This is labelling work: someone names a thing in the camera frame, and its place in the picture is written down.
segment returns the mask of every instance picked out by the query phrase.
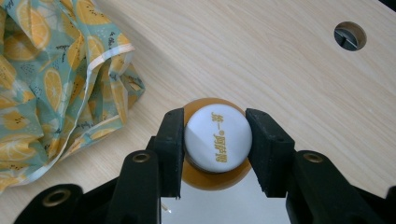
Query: wood grain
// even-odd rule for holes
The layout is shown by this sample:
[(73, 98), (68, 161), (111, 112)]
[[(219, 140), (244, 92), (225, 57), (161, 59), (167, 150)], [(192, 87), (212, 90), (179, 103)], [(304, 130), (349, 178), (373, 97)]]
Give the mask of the wood grain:
[[(328, 156), (351, 184), (385, 196), (396, 185), (396, 13), (373, 0), (96, 0), (132, 39), (147, 91), (127, 126), (0, 197), (0, 222), (14, 220), (43, 189), (85, 191), (116, 176), (145, 148), (164, 113), (203, 97), (269, 113), (296, 149)], [(347, 51), (333, 30), (357, 23), (366, 46)]]

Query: bottle cap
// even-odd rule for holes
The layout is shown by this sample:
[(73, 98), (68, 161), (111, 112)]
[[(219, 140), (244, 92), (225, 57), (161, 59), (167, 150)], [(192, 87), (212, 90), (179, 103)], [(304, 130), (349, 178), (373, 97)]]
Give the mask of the bottle cap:
[(198, 168), (224, 173), (248, 156), (252, 134), (247, 119), (229, 105), (206, 105), (197, 110), (185, 127), (187, 156)]

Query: lemon print fabric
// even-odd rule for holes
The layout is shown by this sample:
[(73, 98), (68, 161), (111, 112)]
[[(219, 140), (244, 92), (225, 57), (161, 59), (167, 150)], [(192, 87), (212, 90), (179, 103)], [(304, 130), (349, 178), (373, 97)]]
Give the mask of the lemon print fabric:
[(130, 40), (91, 0), (0, 5), (1, 193), (124, 126), (145, 87)]

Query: yellow lemon pattern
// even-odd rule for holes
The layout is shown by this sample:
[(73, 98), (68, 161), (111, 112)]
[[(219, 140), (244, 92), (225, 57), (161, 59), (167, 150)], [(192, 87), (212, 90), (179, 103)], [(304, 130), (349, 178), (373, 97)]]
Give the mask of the yellow lemon pattern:
[(0, 4), (0, 194), (126, 123), (133, 50), (92, 0)]

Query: light wood surface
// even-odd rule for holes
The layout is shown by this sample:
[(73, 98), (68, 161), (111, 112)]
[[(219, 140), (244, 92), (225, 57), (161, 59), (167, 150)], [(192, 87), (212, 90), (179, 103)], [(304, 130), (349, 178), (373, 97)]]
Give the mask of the light wood surface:
[[(147, 90), (123, 130), (7, 189), (0, 223), (48, 187), (88, 191), (117, 176), (164, 113), (203, 97), (269, 113), (297, 150), (325, 154), (353, 185), (382, 197), (396, 185), (396, 13), (378, 1), (96, 2), (132, 39)], [(363, 49), (337, 45), (342, 21), (364, 29)]]

